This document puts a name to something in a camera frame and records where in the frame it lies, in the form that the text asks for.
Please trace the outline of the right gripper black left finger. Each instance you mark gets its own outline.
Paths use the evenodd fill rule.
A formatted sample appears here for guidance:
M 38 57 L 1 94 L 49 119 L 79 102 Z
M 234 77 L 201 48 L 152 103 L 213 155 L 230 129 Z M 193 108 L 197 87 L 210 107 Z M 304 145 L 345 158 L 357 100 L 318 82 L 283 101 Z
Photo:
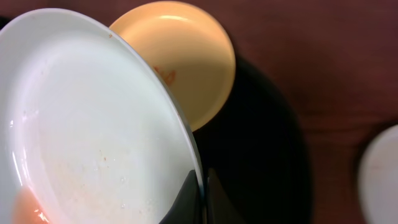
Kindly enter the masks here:
M 196 172 L 191 170 L 172 207 L 160 224 L 200 224 L 202 222 L 200 189 Z

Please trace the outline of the light blue plate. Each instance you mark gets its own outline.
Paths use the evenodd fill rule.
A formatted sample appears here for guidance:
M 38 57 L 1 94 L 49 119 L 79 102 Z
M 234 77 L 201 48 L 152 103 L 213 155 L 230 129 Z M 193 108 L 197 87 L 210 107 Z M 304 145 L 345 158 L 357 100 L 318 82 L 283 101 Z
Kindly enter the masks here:
M 197 146 L 165 83 L 120 36 L 66 9 L 1 29 L 1 222 L 160 223 Z

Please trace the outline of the pale green plate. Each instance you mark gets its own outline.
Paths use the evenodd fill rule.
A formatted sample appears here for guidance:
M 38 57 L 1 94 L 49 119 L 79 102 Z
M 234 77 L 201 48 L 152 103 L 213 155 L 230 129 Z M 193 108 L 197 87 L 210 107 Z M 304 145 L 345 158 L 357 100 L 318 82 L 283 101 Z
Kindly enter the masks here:
M 367 223 L 397 224 L 397 126 L 367 146 L 358 169 L 358 194 Z

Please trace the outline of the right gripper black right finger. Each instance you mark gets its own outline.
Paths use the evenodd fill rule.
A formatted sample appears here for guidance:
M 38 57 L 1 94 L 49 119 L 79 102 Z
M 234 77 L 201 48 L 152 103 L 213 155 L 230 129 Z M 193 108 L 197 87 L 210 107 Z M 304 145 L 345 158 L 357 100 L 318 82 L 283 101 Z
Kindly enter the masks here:
M 208 170 L 206 200 L 209 224 L 246 224 L 229 200 L 214 169 Z

